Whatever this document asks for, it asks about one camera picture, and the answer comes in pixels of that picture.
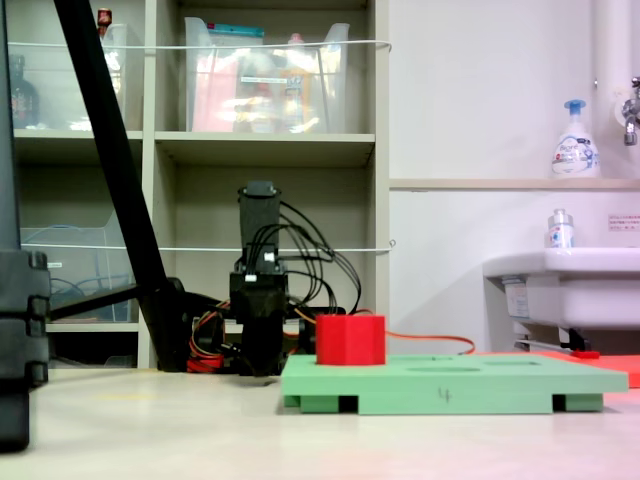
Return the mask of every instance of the green shape sorter board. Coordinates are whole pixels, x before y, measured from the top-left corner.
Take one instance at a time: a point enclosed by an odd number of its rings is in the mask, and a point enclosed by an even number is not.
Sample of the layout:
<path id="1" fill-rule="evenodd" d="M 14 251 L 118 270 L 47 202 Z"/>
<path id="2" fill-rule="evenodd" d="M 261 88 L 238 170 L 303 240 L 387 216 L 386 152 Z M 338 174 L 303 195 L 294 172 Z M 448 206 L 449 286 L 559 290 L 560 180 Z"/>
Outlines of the green shape sorter board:
<path id="1" fill-rule="evenodd" d="M 598 412 L 602 394 L 626 392 L 626 373 L 542 355 L 388 355 L 387 364 L 334 367 L 289 357 L 285 407 L 361 415 Z"/>

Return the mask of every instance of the sink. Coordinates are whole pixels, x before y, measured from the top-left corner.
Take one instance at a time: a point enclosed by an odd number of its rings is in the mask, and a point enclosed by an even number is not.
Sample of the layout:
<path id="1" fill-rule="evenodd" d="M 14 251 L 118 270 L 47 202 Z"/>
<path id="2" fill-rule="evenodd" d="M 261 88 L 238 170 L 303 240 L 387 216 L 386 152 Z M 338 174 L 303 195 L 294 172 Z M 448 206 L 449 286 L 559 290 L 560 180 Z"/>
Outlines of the sink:
<path id="1" fill-rule="evenodd" d="M 485 262 L 516 321 L 560 328 L 640 328 L 640 249 L 549 248 Z"/>

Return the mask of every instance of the blue cap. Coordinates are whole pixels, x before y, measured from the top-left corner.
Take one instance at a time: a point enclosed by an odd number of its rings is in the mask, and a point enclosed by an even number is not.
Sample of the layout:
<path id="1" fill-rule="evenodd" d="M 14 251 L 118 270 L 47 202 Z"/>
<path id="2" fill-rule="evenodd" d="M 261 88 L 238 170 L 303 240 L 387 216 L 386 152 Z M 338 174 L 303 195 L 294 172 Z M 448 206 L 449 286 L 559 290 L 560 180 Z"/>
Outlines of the blue cap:
<path id="1" fill-rule="evenodd" d="M 580 115 L 580 110 L 587 106 L 584 100 L 569 100 L 564 104 L 564 108 L 569 109 L 571 115 Z"/>

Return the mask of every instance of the clear plastic container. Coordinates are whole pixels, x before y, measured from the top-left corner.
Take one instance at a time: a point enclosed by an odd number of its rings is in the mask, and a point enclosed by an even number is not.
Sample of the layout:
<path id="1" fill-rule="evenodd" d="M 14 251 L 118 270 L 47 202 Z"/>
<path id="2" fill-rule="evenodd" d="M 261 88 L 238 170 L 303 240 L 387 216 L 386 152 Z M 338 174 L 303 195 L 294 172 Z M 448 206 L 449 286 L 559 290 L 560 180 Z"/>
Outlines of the clear plastic container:
<path id="1" fill-rule="evenodd" d="M 187 131 L 344 133 L 346 46 L 213 46 L 207 25 L 186 18 Z M 336 24 L 327 40 L 346 40 Z"/>
<path id="2" fill-rule="evenodd" d="M 73 245 L 79 247 L 124 247 L 120 224 L 114 214 L 104 228 L 79 228 L 52 225 L 46 228 L 21 228 L 23 249 L 44 252 L 51 274 L 51 306 L 80 300 L 94 293 L 133 283 L 126 250 L 93 248 L 56 248 L 29 245 Z M 122 302 L 82 313 L 60 322 L 135 322 L 133 301 Z"/>
<path id="3" fill-rule="evenodd" d="M 141 130 L 144 50 L 118 48 L 133 45 L 141 43 L 126 24 L 111 25 L 103 39 L 107 66 L 125 127 L 127 130 Z M 27 88 L 35 90 L 31 95 L 36 97 L 35 112 L 27 121 L 17 124 L 16 128 L 91 130 L 66 48 L 9 45 L 9 54 L 13 59 L 23 57 L 22 83 L 31 85 Z M 12 87 L 15 87 L 17 81 L 15 72 L 13 73 Z"/>

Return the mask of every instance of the red cube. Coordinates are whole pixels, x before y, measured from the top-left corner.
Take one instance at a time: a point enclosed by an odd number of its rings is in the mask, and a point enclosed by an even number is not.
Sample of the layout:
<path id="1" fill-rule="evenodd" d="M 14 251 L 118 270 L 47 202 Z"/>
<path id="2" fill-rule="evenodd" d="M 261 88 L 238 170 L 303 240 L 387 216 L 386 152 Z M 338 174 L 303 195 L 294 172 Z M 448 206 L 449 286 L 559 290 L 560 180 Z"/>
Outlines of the red cube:
<path id="1" fill-rule="evenodd" d="M 384 323 L 382 315 L 318 315 L 318 365 L 384 365 Z"/>

